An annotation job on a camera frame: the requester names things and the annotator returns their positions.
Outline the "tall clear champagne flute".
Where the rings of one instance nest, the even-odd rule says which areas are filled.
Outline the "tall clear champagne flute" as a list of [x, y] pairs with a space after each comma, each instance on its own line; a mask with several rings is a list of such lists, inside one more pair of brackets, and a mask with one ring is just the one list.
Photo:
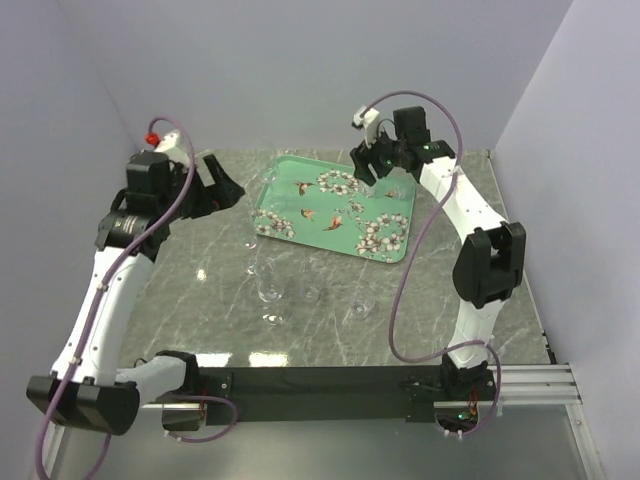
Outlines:
[[257, 245], [257, 222], [261, 218], [267, 218], [269, 214], [280, 213], [286, 206], [286, 199], [276, 192], [275, 183], [279, 177], [279, 167], [272, 164], [258, 175], [263, 184], [262, 201], [253, 201], [246, 194], [234, 207], [232, 216], [233, 232], [238, 244], [248, 250]]

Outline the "clear stemmed wine glass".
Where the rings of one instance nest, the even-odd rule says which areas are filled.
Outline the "clear stemmed wine glass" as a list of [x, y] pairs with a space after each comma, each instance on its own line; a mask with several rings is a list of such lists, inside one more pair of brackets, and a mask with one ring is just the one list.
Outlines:
[[246, 264], [246, 271], [256, 279], [263, 321], [271, 326], [284, 324], [288, 317], [287, 281], [275, 262], [264, 256], [253, 256]]

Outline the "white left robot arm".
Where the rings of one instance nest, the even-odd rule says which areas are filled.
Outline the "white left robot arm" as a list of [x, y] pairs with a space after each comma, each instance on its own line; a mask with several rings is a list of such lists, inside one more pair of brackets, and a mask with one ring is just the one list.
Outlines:
[[118, 355], [170, 223], [231, 208], [245, 194], [214, 155], [203, 161], [213, 179], [209, 186], [165, 153], [143, 151], [130, 158], [127, 184], [99, 223], [94, 268], [74, 329], [50, 373], [31, 377], [26, 389], [48, 421], [120, 436], [142, 406], [164, 395], [188, 402], [202, 392], [192, 353], [164, 350], [125, 369]]

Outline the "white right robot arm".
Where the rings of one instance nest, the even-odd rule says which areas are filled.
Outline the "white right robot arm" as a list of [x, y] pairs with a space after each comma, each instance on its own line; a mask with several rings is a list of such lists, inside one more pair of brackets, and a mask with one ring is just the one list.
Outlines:
[[372, 186], [393, 169], [403, 169], [438, 202], [461, 240], [452, 271], [458, 316], [438, 375], [425, 382], [426, 390], [462, 399], [483, 387], [492, 389], [488, 344], [504, 304], [522, 283], [526, 231], [480, 195], [446, 141], [432, 139], [423, 108], [394, 111], [393, 136], [381, 122], [373, 108], [362, 107], [353, 116], [353, 127], [364, 134], [350, 153], [355, 178]]

